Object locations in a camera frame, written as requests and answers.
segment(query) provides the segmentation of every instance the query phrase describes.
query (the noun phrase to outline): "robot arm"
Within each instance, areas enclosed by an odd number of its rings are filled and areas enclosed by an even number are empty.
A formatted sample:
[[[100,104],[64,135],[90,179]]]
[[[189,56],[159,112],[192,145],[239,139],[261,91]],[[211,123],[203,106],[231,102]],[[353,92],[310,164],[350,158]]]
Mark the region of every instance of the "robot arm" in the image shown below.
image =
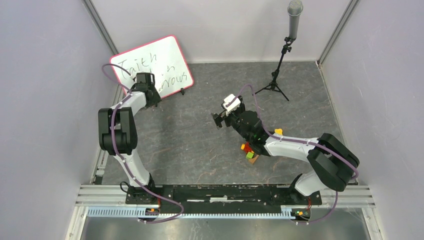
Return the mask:
[[[258,114],[255,111],[246,111],[241,96],[227,106],[234,98],[233,94],[226,97],[222,104],[224,110],[220,114],[212,114],[218,129],[222,128],[222,121],[224,121],[225,125],[233,127],[258,155],[284,156],[310,163],[313,170],[307,174],[301,174],[292,183],[292,186],[303,196],[309,196],[325,188],[338,192],[345,190],[354,171],[335,156],[310,144],[320,144],[331,149],[357,168],[358,158],[333,135],[324,133],[320,138],[297,138],[283,136],[276,133],[279,132],[276,130],[271,134],[277,139],[270,137],[265,132]]]
[[[132,94],[132,96],[116,111],[114,126],[116,146],[124,160],[116,155],[112,144],[112,113],[118,104],[98,111],[100,148],[118,160],[128,176],[130,185],[137,185],[134,181],[134,178],[137,178],[143,185],[154,186],[152,177],[144,168],[136,150],[138,137],[134,115],[140,109],[157,105],[161,101],[161,97],[155,88],[155,76],[146,72],[137,73],[136,83],[132,86],[129,94]]]

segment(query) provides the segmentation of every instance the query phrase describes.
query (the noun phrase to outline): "microphone grille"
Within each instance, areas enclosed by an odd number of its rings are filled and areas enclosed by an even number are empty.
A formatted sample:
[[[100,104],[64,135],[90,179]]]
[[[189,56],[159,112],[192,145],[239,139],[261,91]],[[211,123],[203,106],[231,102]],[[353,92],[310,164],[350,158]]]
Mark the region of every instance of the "microphone grille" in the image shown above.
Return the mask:
[[[304,9],[304,5],[302,4],[301,0],[292,0],[288,4],[287,11],[288,11],[288,14],[292,16],[297,16],[301,14],[303,9]]]

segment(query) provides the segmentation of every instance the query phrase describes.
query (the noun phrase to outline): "black cable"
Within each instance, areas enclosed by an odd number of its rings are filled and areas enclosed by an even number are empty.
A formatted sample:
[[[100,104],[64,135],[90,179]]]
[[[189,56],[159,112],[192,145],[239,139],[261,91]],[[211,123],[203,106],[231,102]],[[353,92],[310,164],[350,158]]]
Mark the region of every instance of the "black cable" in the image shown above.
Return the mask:
[[[128,184],[128,182],[126,181],[121,181],[119,184],[120,189],[122,190],[122,192],[124,193],[128,193],[128,191],[125,191],[124,188],[122,187],[122,184],[125,184],[128,188],[130,188],[130,185]]]

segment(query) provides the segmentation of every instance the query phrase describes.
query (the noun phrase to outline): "yellow block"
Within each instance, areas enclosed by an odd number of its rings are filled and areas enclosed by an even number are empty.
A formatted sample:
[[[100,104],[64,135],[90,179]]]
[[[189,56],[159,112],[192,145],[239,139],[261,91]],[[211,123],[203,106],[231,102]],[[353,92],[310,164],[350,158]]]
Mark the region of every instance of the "yellow block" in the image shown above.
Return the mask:
[[[281,128],[278,128],[278,129],[274,129],[274,132],[276,133],[276,134],[279,134],[279,135],[283,135],[283,130],[281,129]]]

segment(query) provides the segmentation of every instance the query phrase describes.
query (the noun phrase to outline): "green block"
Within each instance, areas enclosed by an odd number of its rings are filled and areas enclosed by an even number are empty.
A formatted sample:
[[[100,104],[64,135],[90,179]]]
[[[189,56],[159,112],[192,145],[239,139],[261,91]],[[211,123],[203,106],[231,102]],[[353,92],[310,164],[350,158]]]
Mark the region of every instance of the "green block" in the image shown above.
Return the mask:
[[[253,155],[254,154],[252,152],[248,152],[247,155],[246,155],[246,158],[247,159],[252,159],[253,158]]]

